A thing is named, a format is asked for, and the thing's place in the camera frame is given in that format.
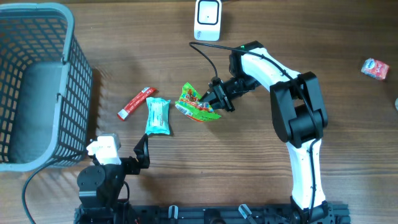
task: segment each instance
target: red wrapper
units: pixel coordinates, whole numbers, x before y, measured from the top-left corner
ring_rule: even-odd
[[[389,66],[379,60],[369,58],[362,66],[362,72],[378,80],[386,79]]]
[[[125,121],[126,118],[155,91],[156,89],[153,87],[145,87],[141,92],[138,93],[136,97],[130,101],[130,103],[128,103],[121,111],[118,112],[118,118],[122,121]]]

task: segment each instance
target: wooden tabletop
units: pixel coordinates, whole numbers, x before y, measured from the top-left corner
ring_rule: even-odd
[[[188,46],[195,2],[69,4],[75,35],[95,74],[90,136],[118,133],[120,156],[144,134],[147,106],[127,121],[116,113],[145,86],[174,102],[184,83],[204,93],[210,64]],[[227,1],[217,44],[258,40],[292,70],[312,71],[329,116],[321,147],[322,187],[347,203],[353,223],[398,218],[398,2]],[[229,52],[203,49],[220,78],[231,77]],[[391,66],[386,82],[360,72],[372,57]],[[149,138],[150,168],[127,176],[133,205],[289,203],[289,153],[276,136],[268,92],[234,100],[236,111],[197,123],[170,107],[170,136]],[[80,204],[76,178],[90,160],[39,173],[27,189],[37,223],[71,223]],[[21,189],[30,173],[0,174],[0,223],[27,223]]]

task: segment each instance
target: white plastic part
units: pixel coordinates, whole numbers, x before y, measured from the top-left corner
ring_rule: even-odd
[[[267,58],[273,60],[282,69],[284,69],[292,78],[297,78],[300,72],[293,71],[277,60],[275,60],[265,48],[256,48],[251,52],[264,55]],[[261,85],[263,85],[268,91],[271,85],[277,82],[287,82],[289,78],[282,76],[282,72],[265,59],[261,59],[255,55],[244,54],[241,57],[243,71],[255,78]],[[293,191],[292,196],[296,204],[301,208],[309,208],[312,202],[312,170],[310,163],[310,149],[311,142],[314,140],[307,141],[302,144],[302,147],[297,149],[291,143],[286,143],[287,149],[289,150],[290,163],[292,165],[293,173]],[[314,207],[319,206],[325,200],[325,194],[322,190],[321,178],[320,178],[320,165],[319,165],[319,151],[321,146],[319,140],[313,146],[313,161],[315,169],[315,183],[317,191],[315,192]]]
[[[193,35],[196,40],[217,41],[221,32],[220,0],[197,0]]]
[[[98,136],[97,141],[93,141],[87,146],[88,155],[95,155],[101,165],[121,164],[118,156],[119,139],[116,138],[116,135]]]
[[[302,144],[302,147],[297,149],[291,143],[286,143],[289,150],[290,163],[292,165],[293,173],[293,191],[292,196],[296,204],[301,208],[311,207],[312,202],[312,171],[310,154],[308,150],[314,140],[307,141]],[[322,204],[325,194],[322,190],[320,165],[319,165],[319,151],[321,146],[321,139],[313,145],[313,165],[315,169],[315,183],[317,191],[315,192],[314,207]]]
[[[300,72],[293,71],[277,60],[275,60],[271,55],[269,55],[267,49],[265,48],[256,48],[251,50],[251,52],[264,55],[265,57],[273,60],[276,64],[278,64],[282,69],[286,70],[286,72],[292,77],[297,78],[297,75]],[[241,57],[242,68],[243,71],[247,74],[255,78],[261,85],[263,85],[268,91],[269,87],[277,82],[287,82],[289,78],[286,76],[282,76],[282,72],[275,67],[275,65],[271,64],[269,61],[257,57],[251,54],[244,54]]]

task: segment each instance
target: basket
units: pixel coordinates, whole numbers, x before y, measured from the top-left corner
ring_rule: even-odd
[[[0,5],[0,171],[85,150],[93,74],[73,30],[61,4]]]

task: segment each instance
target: green wrapper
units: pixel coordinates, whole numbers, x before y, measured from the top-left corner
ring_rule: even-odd
[[[186,83],[182,87],[182,94],[180,99],[175,102],[175,107],[194,121],[204,122],[212,121],[220,118],[211,108],[209,103],[199,102],[201,95],[191,86]]]

